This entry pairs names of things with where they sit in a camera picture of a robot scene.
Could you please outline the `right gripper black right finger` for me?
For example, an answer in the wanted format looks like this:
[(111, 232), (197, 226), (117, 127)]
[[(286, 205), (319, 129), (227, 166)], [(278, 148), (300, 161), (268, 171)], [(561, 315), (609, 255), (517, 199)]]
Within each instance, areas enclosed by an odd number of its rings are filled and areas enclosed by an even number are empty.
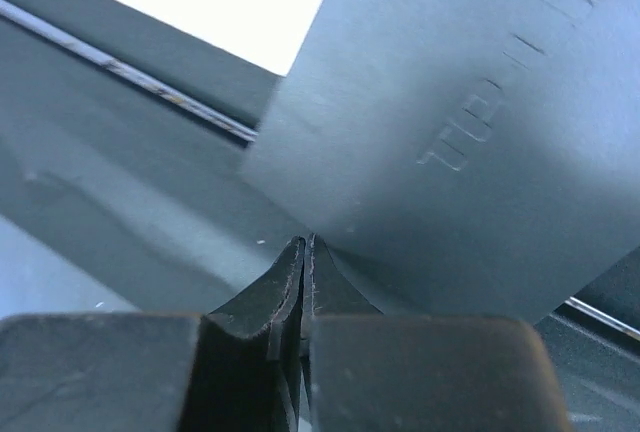
[(318, 236), (304, 259), (302, 340), (316, 431), (568, 431), (548, 353), (527, 323), (386, 315)]

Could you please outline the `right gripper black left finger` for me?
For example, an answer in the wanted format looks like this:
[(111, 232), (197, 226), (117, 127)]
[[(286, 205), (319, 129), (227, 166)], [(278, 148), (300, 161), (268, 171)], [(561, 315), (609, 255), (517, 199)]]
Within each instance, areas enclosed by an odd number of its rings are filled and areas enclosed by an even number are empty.
[(1, 323), (5, 431), (294, 431), (305, 242), (208, 314)]

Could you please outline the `black network switch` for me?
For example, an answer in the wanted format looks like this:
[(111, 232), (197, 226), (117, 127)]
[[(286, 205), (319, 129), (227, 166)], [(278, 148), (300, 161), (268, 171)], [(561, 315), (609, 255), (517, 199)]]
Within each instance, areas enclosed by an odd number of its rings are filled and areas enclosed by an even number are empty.
[(241, 173), (384, 293), (537, 321), (639, 244), (639, 0), (323, 0)]

